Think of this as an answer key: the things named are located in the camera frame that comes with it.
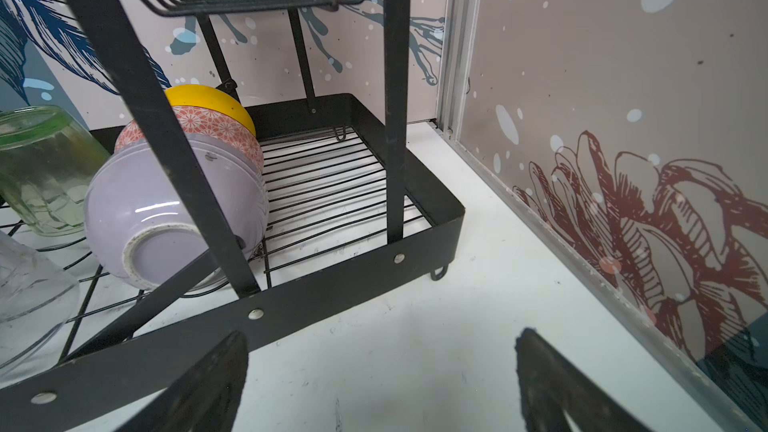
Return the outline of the red patterned bowl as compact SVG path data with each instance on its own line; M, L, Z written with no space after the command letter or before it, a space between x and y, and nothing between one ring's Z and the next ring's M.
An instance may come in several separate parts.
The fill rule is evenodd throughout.
M264 156L256 137L232 117L197 106L174 106L174 114L184 133L211 137L245 155L257 169L264 170Z

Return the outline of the clear glass tumbler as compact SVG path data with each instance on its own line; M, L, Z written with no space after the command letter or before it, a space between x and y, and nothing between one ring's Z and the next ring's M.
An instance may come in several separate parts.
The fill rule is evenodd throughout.
M1 235L1 386L53 367L79 304L78 280L44 254Z

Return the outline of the lilac ceramic bowl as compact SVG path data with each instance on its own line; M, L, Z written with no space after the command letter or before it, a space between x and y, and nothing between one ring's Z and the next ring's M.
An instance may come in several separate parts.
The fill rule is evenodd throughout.
M260 168L219 139L187 138L243 254L251 255L268 224ZM96 173L84 217L87 242L101 265L138 289L157 288L208 248L144 139L122 147Z

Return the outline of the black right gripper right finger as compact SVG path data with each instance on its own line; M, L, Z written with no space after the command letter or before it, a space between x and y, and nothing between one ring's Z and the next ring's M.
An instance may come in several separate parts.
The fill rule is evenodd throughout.
M516 339L521 412L528 431L646 431L534 329Z

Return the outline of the yellow bowl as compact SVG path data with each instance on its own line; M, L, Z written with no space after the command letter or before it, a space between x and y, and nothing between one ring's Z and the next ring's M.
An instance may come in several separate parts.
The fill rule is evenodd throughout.
M177 85L165 90L171 106L194 106L224 114L256 136L255 125L250 114L235 98L213 87L200 84Z

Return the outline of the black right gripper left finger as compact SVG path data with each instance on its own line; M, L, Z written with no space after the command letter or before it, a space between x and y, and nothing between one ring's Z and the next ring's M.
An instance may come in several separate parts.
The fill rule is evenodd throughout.
M247 369L246 337L232 332L119 429L230 431Z

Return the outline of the green glass tumbler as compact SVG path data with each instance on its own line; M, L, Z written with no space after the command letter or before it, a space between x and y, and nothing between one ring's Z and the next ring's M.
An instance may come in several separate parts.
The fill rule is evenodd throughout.
M84 230L89 184L110 153L58 106L1 114L1 198L35 233Z

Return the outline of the black two-tier dish rack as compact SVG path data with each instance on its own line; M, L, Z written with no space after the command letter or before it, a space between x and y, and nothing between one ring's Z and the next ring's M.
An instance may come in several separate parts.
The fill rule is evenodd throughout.
M201 19L219 90L235 96L210 18L286 12L302 73L299 16L364 0L140 0L163 17ZM245 256L162 93L167 78L120 0L1 0L1 76L20 90L23 49L39 45L118 93L205 240L205 252L152 290L98 262L51 368L4 387L5 431L65 431L168 388L232 332L248 353L423 275L455 257L465 210L406 147L406 0L383 0L385 115L349 93L248 108L264 150L268 224Z

